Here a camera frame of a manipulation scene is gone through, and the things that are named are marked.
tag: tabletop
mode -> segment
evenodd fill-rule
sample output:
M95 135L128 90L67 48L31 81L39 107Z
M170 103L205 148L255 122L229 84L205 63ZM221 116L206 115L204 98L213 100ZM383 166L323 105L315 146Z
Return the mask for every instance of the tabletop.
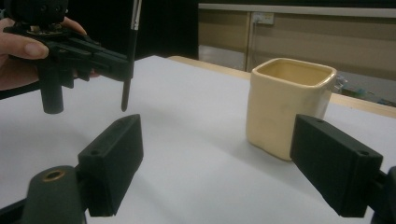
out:
M0 102L0 207L25 197L31 177L77 154L114 120L142 119L145 157L115 217L88 223L370 223L339 217L292 162L245 136L249 82L156 56L137 61L130 105L105 77L64 89L64 112L38 91ZM330 103L326 121L394 165L396 119Z

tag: electrical outlet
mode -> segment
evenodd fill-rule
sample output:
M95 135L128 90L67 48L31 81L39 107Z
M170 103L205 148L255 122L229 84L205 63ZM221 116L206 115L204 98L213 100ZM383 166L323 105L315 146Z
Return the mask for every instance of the electrical outlet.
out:
M274 13L273 12L253 12L253 22L261 24L274 24Z

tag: finger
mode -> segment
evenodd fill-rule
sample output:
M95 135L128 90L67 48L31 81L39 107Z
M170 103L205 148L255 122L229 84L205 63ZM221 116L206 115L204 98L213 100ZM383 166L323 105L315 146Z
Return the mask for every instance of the finger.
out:
M9 19L0 20L0 27L12 24ZM11 54L24 59L43 59L49 49L39 41L21 35L0 33L0 54Z
M37 80L37 69L30 63L8 59L0 67L0 91L18 88Z
M61 22L61 25L64 27L70 28L72 30L75 30L81 34L84 34L84 35L87 34L87 32L84 30L84 28L82 28L82 26L78 22L72 21L67 17L64 17L64 21Z

